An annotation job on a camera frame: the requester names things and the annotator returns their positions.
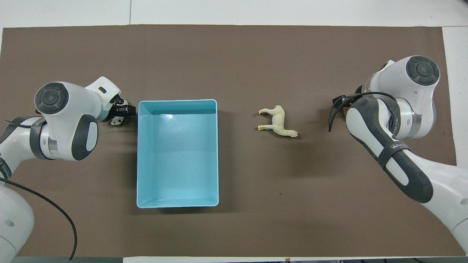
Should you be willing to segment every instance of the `white table surface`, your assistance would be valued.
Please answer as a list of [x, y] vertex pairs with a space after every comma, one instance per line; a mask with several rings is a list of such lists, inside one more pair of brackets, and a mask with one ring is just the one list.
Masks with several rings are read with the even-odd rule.
[[[468, 68], [468, 3], [464, 0], [0, 0], [0, 33], [3, 28], [12, 27], [127, 24], [443, 27], [457, 165], [468, 168], [468, 140], [465, 139], [468, 118], [464, 105], [468, 95], [465, 70]], [[138, 257], [126, 258], [124, 262], [285, 259]]]

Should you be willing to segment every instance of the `light blue plastic bin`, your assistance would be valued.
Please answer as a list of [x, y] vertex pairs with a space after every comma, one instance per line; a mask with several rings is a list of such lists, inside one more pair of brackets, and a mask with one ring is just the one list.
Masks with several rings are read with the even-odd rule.
[[216, 206], [218, 203], [216, 100], [141, 101], [137, 206]]

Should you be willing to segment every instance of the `black cable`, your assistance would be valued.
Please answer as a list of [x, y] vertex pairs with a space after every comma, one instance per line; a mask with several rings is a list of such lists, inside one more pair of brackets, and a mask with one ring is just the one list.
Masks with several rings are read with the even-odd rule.
[[13, 126], [16, 126], [16, 127], [21, 127], [21, 128], [31, 128], [31, 125], [22, 125], [22, 124], [18, 124], [18, 123], [6, 121], [6, 120], [0, 120], [0, 122], [8, 123], [10, 125], [13, 125]]
[[370, 95], [370, 94], [384, 95], [384, 96], [387, 96], [387, 97], [391, 98], [392, 100], [396, 101], [395, 97], [393, 97], [390, 94], [384, 93], [384, 92], [370, 91], [370, 92], [364, 92], [364, 93], [357, 93], [354, 96], [351, 96], [348, 99], [346, 99], [345, 101], [343, 101], [341, 103], [341, 105], [338, 106], [338, 108], [336, 109], [335, 113], [332, 116], [331, 113], [333, 112], [333, 108], [336, 106], [336, 102], [335, 102], [331, 106], [331, 109], [330, 109], [330, 115], [329, 115], [329, 118], [328, 118], [328, 131], [331, 132], [331, 126], [333, 124], [333, 120], [335, 119], [336, 115], [338, 114], [338, 112], [341, 110], [342, 107], [344, 107], [349, 101], [351, 101], [352, 99], [354, 99], [357, 96]]
[[0, 177], [0, 181], [5, 182], [5, 183], [8, 183], [8, 184], [11, 184], [11, 185], [16, 186], [16, 187], [18, 187], [18, 188], [21, 188], [21, 189], [23, 189], [23, 190], [25, 190], [25, 191], [28, 191], [28, 192], [32, 193], [32, 194], [35, 194], [35, 195], [37, 195], [38, 197], [40, 197], [40, 198], [44, 199], [45, 201], [49, 202], [49, 204], [53, 205], [53, 206], [54, 206], [55, 208], [57, 208], [60, 212], [62, 212], [62, 214], [68, 219], [68, 221], [69, 221], [70, 224], [72, 225], [72, 228], [73, 228], [73, 235], [74, 235], [74, 237], [75, 237], [75, 244], [74, 244], [74, 246], [73, 246], [73, 251], [72, 251], [72, 254], [71, 254], [70, 258], [68, 259], [69, 261], [71, 261], [71, 260], [73, 259], [73, 256], [75, 255], [76, 244], [77, 244], [77, 242], [78, 242], [78, 238], [77, 238], [77, 236], [76, 236], [75, 224], [73, 223], [72, 219], [68, 216], [68, 214], [67, 214], [58, 204], [54, 203], [52, 200], [50, 200], [49, 198], [47, 198], [47, 197], [41, 195], [40, 193], [38, 193], [38, 192], [36, 192], [36, 191], [34, 191], [34, 190], [32, 190], [32, 189], [27, 188], [26, 186], [22, 186], [22, 185], [20, 185], [20, 184], [18, 184], [18, 183], [14, 183], [14, 182], [12, 182], [12, 181], [10, 181], [10, 180], [7, 180], [7, 179], [4, 179], [4, 178], [2, 178], [2, 177]]
[[416, 260], [416, 261], [418, 261], [418, 262], [421, 262], [421, 263], [427, 263], [427, 262], [424, 262], [424, 261], [420, 261], [419, 259], [417, 259], [417, 258], [415, 258], [415, 257], [413, 257], [412, 259], [414, 259], [414, 260]]

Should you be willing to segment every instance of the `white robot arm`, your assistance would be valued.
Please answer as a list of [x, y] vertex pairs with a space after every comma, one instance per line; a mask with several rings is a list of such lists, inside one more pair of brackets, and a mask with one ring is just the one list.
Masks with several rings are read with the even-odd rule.
[[439, 69], [413, 56], [387, 64], [358, 91], [346, 113], [346, 127], [408, 197], [436, 215], [468, 253], [468, 170], [412, 153], [404, 138], [426, 135], [435, 121], [432, 93]]
[[[105, 77], [85, 88], [67, 82], [40, 88], [34, 102], [43, 117], [18, 117], [0, 137], [0, 177], [9, 180], [27, 159], [79, 161], [87, 157], [97, 143], [98, 122], [135, 115], [135, 107], [121, 99], [120, 93]], [[29, 204], [0, 182], [0, 263], [13, 259], [33, 225]]]

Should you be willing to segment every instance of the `brown table mat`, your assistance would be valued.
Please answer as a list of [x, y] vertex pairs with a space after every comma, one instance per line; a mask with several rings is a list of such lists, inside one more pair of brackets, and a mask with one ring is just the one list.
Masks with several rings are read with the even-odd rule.
[[[441, 28], [132, 25], [4, 29], [0, 117], [34, 112], [52, 81], [106, 76], [141, 100], [213, 98], [219, 106], [219, 195], [213, 208], [139, 209], [137, 118], [100, 124], [80, 162], [29, 160], [12, 180], [55, 200], [78, 230], [77, 256], [461, 256], [445, 226], [406, 197], [347, 132], [327, 131], [331, 99], [353, 93], [389, 59], [440, 67], [438, 119], [405, 140], [455, 164]], [[281, 105], [295, 139], [257, 131]], [[66, 219], [20, 192], [36, 225], [21, 256], [67, 256]]]

